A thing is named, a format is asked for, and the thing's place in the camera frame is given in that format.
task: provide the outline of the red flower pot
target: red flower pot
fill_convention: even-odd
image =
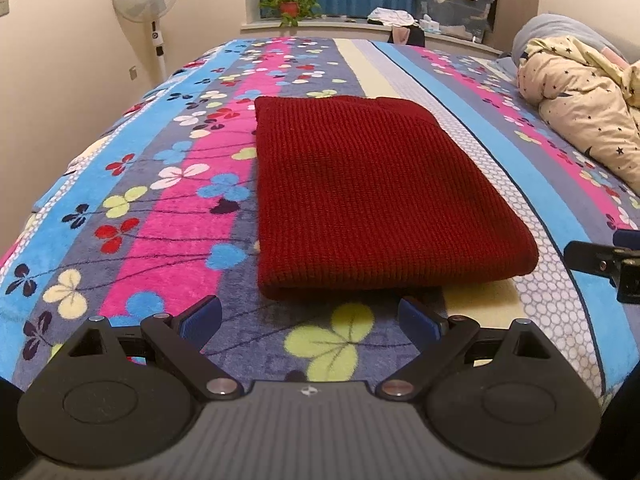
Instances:
[[[292,18],[295,18],[300,13],[300,7],[298,2],[283,2],[280,4],[280,12],[286,12]]]

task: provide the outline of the pink stripe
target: pink stripe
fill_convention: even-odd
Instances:
[[[14,242],[14,244],[9,247],[7,252],[4,253],[2,257],[0,257],[0,268],[4,265],[4,263],[9,259],[9,257],[14,254],[16,247],[18,246],[18,240]]]
[[[283,54],[288,52],[288,45],[279,44],[278,47],[284,51]],[[282,55],[267,56],[262,63],[254,64],[255,68],[265,68],[266,71],[244,76],[241,84],[229,87],[228,91],[223,86],[220,92],[227,95],[233,93],[234,98],[251,89],[260,90],[264,95],[276,95],[280,86],[275,83],[280,79],[266,74],[269,70],[277,69],[281,63]],[[250,178],[254,160],[235,160],[231,155],[237,153],[242,146],[224,146],[254,146],[252,131],[256,127],[255,113],[248,110],[251,102],[238,103],[228,97],[220,100],[226,100],[226,104],[219,108],[230,108],[231,113],[237,112],[240,116],[227,120],[218,118],[220,123],[225,123],[225,127],[214,130],[206,137],[195,139],[191,151],[181,164],[183,170],[192,164],[208,164],[209,170],[191,178],[183,178],[177,185],[163,191],[155,203],[138,201],[132,204],[131,212],[126,218],[135,216],[135,210],[147,209],[151,205],[153,211],[139,228],[127,260],[122,264],[116,282],[102,304],[100,314],[103,316],[125,314],[126,301],[136,292],[153,291],[159,294],[164,299],[165,311],[171,314],[178,314],[206,294],[216,293],[222,271],[209,269],[205,262],[212,246],[225,242],[230,237],[236,213],[213,215],[209,213],[209,208],[218,203],[219,197],[205,199],[195,193],[198,188],[208,186],[210,177],[219,173],[235,173],[240,184]],[[217,109],[210,108],[207,111],[215,113]],[[190,131],[191,126],[184,127],[185,139],[188,139]],[[254,240],[242,244],[233,241],[229,243],[246,248],[251,247]],[[155,268],[163,264],[171,265]]]
[[[443,64],[444,62],[446,62],[447,64],[449,64],[450,72],[447,72],[444,70],[443,72],[446,72],[448,75],[452,76],[458,83],[471,89],[473,92],[478,94],[481,98],[490,99],[492,103],[499,106],[500,113],[505,115],[505,117],[514,119],[515,121],[517,121],[520,118],[517,111],[505,105],[501,98],[495,99],[497,96],[497,93],[489,92],[481,88],[480,85],[477,84],[475,81],[467,80],[466,78],[463,78],[462,75],[458,72],[458,70],[451,65],[451,62],[449,60],[442,59],[441,56],[432,52],[427,52],[426,55],[429,61],[431,61],[432,63]],[[607,193],[607,190],[604,186],[601,186],[601,187],[594,186],[591,182],[588,182],[587,179],[581,177],[580,172],[582,171],[582,168],[578,167],[576,164],[560,156],[559,153],[561,154],[561,152],[557,148],[553,148],[551,145],[549,145],[546,137],[538,133],[535,128],[525,123],[520,123],[520,124],[522,124],[522,126],[516,126],[514,124],[514,131],[517,128],[519,131],[523,132],[524,134],[529,136],[531,139],[535,139],[539,141],[540,148],[549,156],[549,160],[552,160],[555,163],[559,164],[562,167],[562,169],[569,176],[571,176],[573,180],[575,180],[578,186],[587,194],[587,196],[591,199],[591,201],[602,212],[603,216],[609,214],[614,218],[614,222],[616,223],[617,227],[629,228],[628,224],[625,224],[622,220],[620,220],[620,211],[618,210],[618,204],[613,201],[612,197]],[[618,196],[617,192],[615,192],[612,188],[609,187],[609,190],[611,190]]]

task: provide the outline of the circular pad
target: circular pad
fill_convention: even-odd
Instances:
[[[487,364],[453,374],[427,396],[427,418],[451,447],[494,466],[537,468],[570,460],[598,431],[596,400],[578,377],[576,384],[564,371],[536,368],[505,373]]]
[[[151,366],[83,360],[74,358],[56,381],[34,381],[23,395],[18,423],[34,448],[73,466],[112,468],[178,440],[192,415],[178,379]]]

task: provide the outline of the white polka dot pattern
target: white polka dot pattern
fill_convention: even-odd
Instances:
[[[363,40],[355,43],[399,97],[421,104],[436,117],[440,126],[475,162],[530,229],[540,252],[538,266],[527,276],[513,278],[524,311],[600,397],[602,377],[584,307],[538,216],[504,170],[458,118],[375,46]]]

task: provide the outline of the blue gripper pad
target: blue gripper pad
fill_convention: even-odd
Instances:
[[[439,323],[430,319],[407,300],[400,300],[398,303],[398,325],[420,352],[442,338]]]
[[[616,247],[626,247],[632,251],[640,251],[640,231],[618,229],[613,233],[613,244]]]
[[[178,335],[201,350],[222,325],[222,304],[216,296],[207,296],[174,317]]]

